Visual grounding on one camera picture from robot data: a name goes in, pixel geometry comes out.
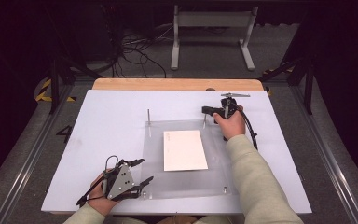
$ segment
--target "hand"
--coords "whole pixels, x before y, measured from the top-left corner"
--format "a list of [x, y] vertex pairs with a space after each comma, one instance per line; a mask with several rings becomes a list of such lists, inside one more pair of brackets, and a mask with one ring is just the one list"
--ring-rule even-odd
[[[102, 174], [100, 174], [92, 183], [91, 185], [94, 185], [95, 182], [97, 182], [97, 180], [99, 178], [101, 178], [101, 176], [103, 176]], [[89, 193], [89, 198], [91, 200], [88, 201], [89, 206], [93, 207], [95, 210], [97, 210], [97, 212], [101, 213], [104, 216], [107, 216], [110, 211], [112, 210], [112, 208], [118, 204], [119, 202], [115, 202], [115, 201], [111, 201], [106, 199], [103, 196], [103, 188], [102, 188], [102, 183], [103, 181], [101, 181], [101, 183], [99, 185], [97, 185], [90, 193]]]
[[245, 134], [245, 120], [243, 120], [240, 111], [235, 111], [229, 119], [223, 119], [217, 113], [213, 113], [213, 118], [219, 124], [220, 129], [227, 140], [236, 135]]

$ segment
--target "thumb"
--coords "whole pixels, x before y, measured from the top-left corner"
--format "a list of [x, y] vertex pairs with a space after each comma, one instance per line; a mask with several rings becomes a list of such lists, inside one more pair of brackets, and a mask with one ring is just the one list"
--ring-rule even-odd
[[224, 120], [218, 113], [213, 113], [212, 116], [218, 124], [220, 124], [220, 122]]

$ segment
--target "person's arm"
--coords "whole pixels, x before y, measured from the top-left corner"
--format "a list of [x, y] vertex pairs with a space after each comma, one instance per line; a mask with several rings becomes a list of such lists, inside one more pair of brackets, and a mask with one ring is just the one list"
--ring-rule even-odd
[[[91, 185], [101, 177], [98, 176]], [[100, 224], [104, 222], [105, 217], [110, 213], [112, 208], [118, 204], [118, 202], [108, 200], [103, 196], [103, 190], [101, 184], [96, 186], [90, 193], [90, 200], [87, 201], [79, 210], [71, 215], [64, 223], [92, 223]]]
[[302, 223], [266, 161], [245, 136], [245, 124], [236, 111], [231, 118], [213, 114], [228, 140], [234, 185], [240, 194], [245, 223]]

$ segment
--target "transparent plastic sheet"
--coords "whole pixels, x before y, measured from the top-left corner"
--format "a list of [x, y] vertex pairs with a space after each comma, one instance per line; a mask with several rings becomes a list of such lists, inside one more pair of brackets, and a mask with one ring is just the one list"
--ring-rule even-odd
[[[142, 179], [154, 179], [144, 188], [143, 199], [169, 199], [231, 194], [211, 125], [203, 120], [153, 121], [145, 125]], [[200, 130], [207, 170], [164, 171], [164, 131]]]

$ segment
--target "sleeve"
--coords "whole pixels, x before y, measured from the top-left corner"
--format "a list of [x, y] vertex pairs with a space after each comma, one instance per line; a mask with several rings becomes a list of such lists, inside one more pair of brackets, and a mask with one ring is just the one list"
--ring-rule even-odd
[[105, 217], [97, 212], [88, 203], [84, 204], [79, 210], [71, 215], [64, 223], [65, 224], [100, 224], [104, 222]]
[[269, 168], [244, 134], [226, 145], [245, 223], [302, 223]]

